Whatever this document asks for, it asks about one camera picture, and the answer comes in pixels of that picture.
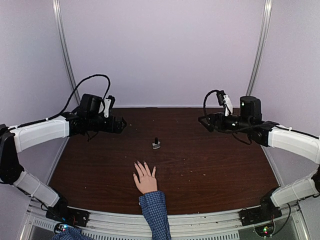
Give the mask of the clear nail polish bottle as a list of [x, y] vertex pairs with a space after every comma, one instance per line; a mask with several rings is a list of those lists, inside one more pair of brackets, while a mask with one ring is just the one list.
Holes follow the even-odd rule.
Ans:
[[161, 142], [160, 141], [158, 141], [158, 142], [153, 142], [152, 143], [152, 149], [153, 150], [157, 150], [157, 149], [159, 149], [161, 147]]

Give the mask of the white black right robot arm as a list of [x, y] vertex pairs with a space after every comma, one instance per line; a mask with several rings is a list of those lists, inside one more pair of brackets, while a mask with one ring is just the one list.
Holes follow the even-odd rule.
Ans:
[[[230, 97], [224, 91], [215, 91], [222, 112], [207, 112], [203, 108], [203, 116], [198, 121], [209, 131], [235, 136], [245, 134], [246, 144], [255, 142], [264, 147], [276, 148], [302, 156], [315, 164], [320, 163], [320, 138], [304, 133], [277, 122], [262, 119], [261, 101], [254, 96], [240, 98], [240, 113], [233, 113]], [[276, 208], [295, 201], [320, 195], [320, 171], [317, 169], [308, 176], [293, 183], [272, 190], [262, 201], [263, 205], [256, 210], [259, 220], [268, 220]]]

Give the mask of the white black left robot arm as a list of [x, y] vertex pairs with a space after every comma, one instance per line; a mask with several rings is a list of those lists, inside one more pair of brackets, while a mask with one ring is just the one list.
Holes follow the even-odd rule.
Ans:
[[120, 134], [127, 126], [123, 117], [113, 116], [111, 110], [115, 98], [99, 97], [85, 93], [80, 105], [72, 112], [62, 112], [32, 124], [8, 127], [0, 126], [0, 180], [15, 186], [47, 207], [61, 222], [72, 218], [72, 211], [64, 205], [61, 195], [19, 163], [18, 154], [39, 144], [64, 139], [89, 132]]

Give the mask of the mannequin hand with painted nails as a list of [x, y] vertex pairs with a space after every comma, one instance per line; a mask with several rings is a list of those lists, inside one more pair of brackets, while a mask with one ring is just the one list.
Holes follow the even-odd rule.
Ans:
[[136, 173], [133, 173], [133, 180], [137, 189], [143, 194], [158, 191], [158, 183], [156, 179], [156, 166], [150, 170], [148, 164], [137, 161], [134, 163]]

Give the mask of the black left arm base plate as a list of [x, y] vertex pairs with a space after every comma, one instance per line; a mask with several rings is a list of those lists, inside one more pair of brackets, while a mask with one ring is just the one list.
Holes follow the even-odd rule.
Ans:
[[85, 210], [79, 210], [75, 208], [67, 208], [66, 216], [58, 216], [51, 210], [47, 210], [45, 217], [56, 222], [68, 224], [76, 227], [86, 227], [89, 220], [90, 213]]

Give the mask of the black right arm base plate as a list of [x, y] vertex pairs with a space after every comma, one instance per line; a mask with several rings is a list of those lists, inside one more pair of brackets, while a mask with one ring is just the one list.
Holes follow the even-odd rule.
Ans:
[[242, 226], [255, 225], [279, 218], [282, 212], [279, 209], [263, 210], [262, 207], [243, 208], [238, 212]]

